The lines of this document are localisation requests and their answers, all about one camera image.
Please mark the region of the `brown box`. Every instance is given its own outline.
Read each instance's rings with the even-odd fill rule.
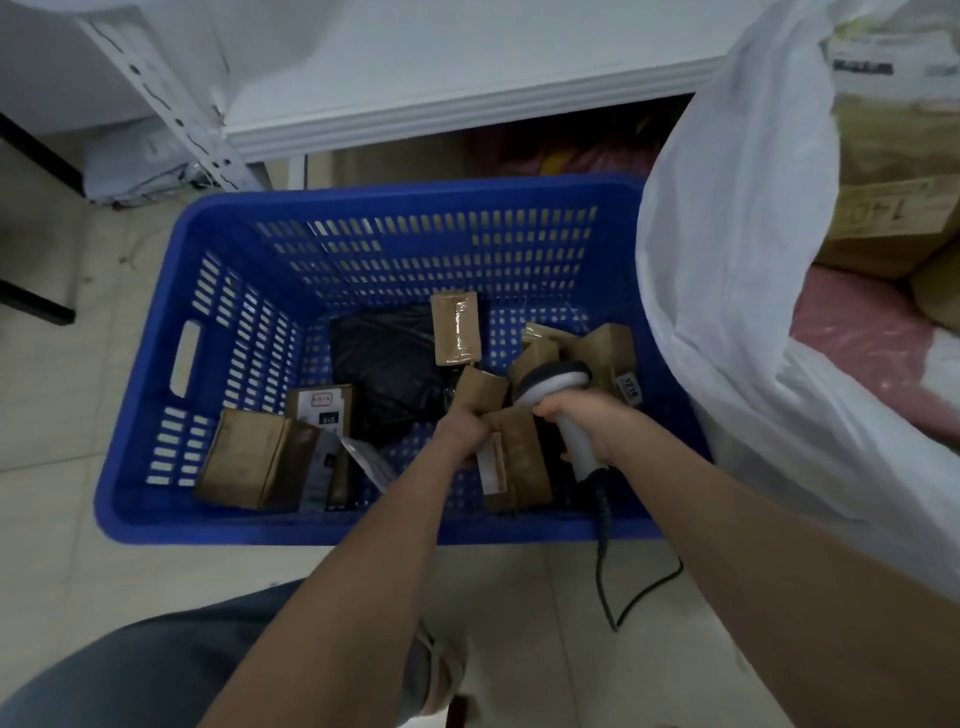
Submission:
[[[547,327],[543,324],[537,324],[533,321],[528,321],[524,325],[523,331],[520,333],[521,346],[526,349],[539,339],[550,339],[550,341],[556,341],[557,346],[560,347],[560,356],[563,358],[568,358],[570,356],[570,350],[573,344],[579,341],[580,337],[575,333],[570,333],[569,331],[561,331],[558,328]]]
[[[252,510],[296,510],[321,429],[266,412],[225,409],[193,494]]]
[[[552,339],[538,339],[510,365],[510,383],[516,388],[525,376],[549,361],[560,361],[560,347]]]
[[[634,336],[630,327],[604,324],[576,342],[571,357],[579,359],[593,372],[593,386],[624,400],[616,383],[618,376],[636,371]]]
[[[332,395],[329,403],[318,400],[324,394]],[[338,435],[350,436],[350,417],[353,412],[353,385],[330,384],[323,387],[301,387],[287,393],[287,417],[329,429]],[[327,505],[346,505],[349,502],[350,456],[343,448],[336,454]]]
[[[476,415],[494,412],[503,407],[510,382],[502,376],[492,375],[476,367],[465,367],[457,382],[453,404],[462,406]]]
[[[533,410],[514,405],[484,415],[483,420],[500,434],[508,486],[506,495],[484,496],[487,507],[502,511],[553,502]]]
[[[452,367],[480,361],[480,312],[474,291],[442,291],[430,297],[437,365]]]
[[[960,175],[840,186],[817,263],[900,279],[960,231]]]
[[[910,279],[920,310],[947,328],[960,331],[960,241],[928,260]]]

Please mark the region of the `hand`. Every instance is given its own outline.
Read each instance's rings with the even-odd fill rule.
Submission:
[[[613,436],[639,413],[599,389],[564,389],[544,397],[534,414],[549,422],[566,415],[589,436],[596,459],[611,463]]]
[[[448,449],[459,461],[473,455],[490,437],[490,426],[468,409],[451,407],[437,423],[434,443]]]

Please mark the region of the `shoe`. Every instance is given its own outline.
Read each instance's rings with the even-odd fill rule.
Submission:
[[[430,684],[420,715],[432,716],[445,710],[457,694],[464,682],[464,663],[449,644],[434,640],[423,622],[417,626],[416,637],[430,653]]]

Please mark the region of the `blue plastic basket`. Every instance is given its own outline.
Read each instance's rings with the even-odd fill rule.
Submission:
[[[410,184],[206,197],[177,222],[110,443],[95,510],[113,539],[141,544],[336,544],[376,498],[365,478],[343,511],[265,514],[190,493],[223,408],[283,411],[288,389],[330,383],[327,326],[368,307],[447,288],[489,305],[485,369],[505,373],[526,321],[633,330],[644,409],[708,456],[685,392],[647,326],[634,265],[642,181],[613,176]],[[201,327],[184,397],[171,374],[187,322]],[[384,448],[402,469],[430,436]],[[485,511],[476,472],[458,474],[444,544],[595,538],[590,513]],[[624,483],[615,537],[660,532]]]

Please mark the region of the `person's right hand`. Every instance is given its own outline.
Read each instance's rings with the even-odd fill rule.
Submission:
[[[534,414],[549,422],[566,415],[589,436],[596,459],[611,463],[614,436],[638,413],[599,389],[564,389],[544,397]]]

